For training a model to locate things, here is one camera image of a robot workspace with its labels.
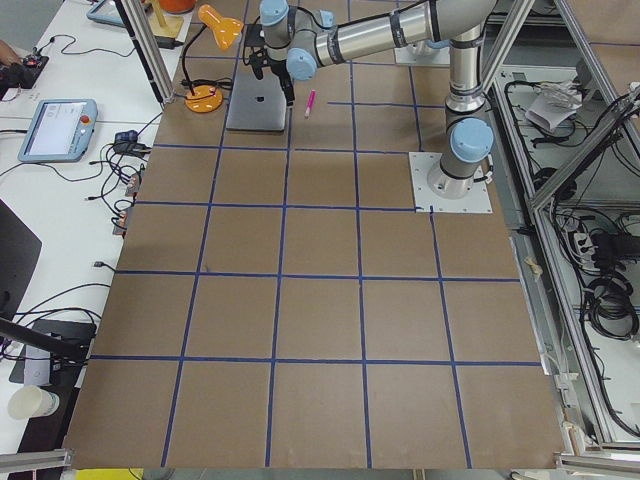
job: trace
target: white mounting plate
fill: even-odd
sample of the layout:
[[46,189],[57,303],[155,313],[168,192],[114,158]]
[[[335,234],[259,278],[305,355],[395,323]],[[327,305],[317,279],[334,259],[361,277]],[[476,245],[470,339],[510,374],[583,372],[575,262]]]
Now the white mounting plate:
[[396,48],[397,65],[413,65],[416,67],[447,67],[449,68],[449,47],[442,48],[432,55],[414,55],[413,45]]
[[[442,198],[431,190],[427,183],[427,174],[431,167],[440,161],[441,153],[410,152],[411,181],[413,183],[413,202],[416,212],[429,213],[493,213],[487,185],[484,182],[474,183],[473,187],[460,200]],[[482,169],[478,168],[477,177],[482,177]]]

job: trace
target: gray floor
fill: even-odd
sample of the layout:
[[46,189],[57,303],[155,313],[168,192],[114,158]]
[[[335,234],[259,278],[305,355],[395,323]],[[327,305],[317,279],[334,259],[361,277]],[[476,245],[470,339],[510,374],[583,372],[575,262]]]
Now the gray floor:
[[63,0],[2,0],[0,39],[15,47],[31,51],[62,2]]

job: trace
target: yellow object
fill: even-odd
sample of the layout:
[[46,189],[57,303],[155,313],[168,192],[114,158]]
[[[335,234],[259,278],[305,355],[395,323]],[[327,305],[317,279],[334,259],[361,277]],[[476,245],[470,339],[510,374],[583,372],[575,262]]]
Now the yellow object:
[[158,0],[151,0],[153,15],[149,18],[151,31],[158,37],[176,38],[182,29],[182,17],[165,16]]
[[244,27],[244,23],[240,20],[223,17],[211,5],[202,5],[198,9],[198,17],[202,20],[202,23],[213,31],[218,48],[223,52],[240,36]]
[[[133,473],[138,478],[142,478],[144,470],[142,468],[132,468]],[[78,470],[76,480],[135,480],[127,469],[109,470]]]
[[209,85],[200,85],[194,87],[193,91],[187,94],[184,104],[189,110],[196,113],[209,113],[220,108],[224,97],[219,88]]

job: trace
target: tablet screen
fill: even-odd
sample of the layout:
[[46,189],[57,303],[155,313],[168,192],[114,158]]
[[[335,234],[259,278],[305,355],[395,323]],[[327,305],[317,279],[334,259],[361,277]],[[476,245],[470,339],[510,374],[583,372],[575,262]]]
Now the tablet screen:
[[48,103],[40,112],[27,155],[66,155],[87,103]]

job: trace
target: metal base plate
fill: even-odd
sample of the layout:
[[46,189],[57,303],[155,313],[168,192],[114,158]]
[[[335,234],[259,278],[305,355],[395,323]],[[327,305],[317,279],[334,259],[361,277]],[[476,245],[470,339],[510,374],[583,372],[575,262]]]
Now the metal base plate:
[[[429,213],[493,213],[489,192],[484,182],[474,183],[469,193],[460,200],[448,200],[437,195],[427,182],[427,175],[431,167],[440,161],[441,153],[411,152],[409,165],[411,166],[411,181],[413,183],[413,201],[417,212]],[[483,176],[478,168],[477,177]]]
[[416,67],[447,67],[449,68],[449,48],[438,50],[433,55],[414,55],[413,45],[396,48],[397,65],[413,65]]
[[229,100],[227,130],[282,133],[286,113],[278,77],[269,74],[258,80],[251,72],[238,72]]

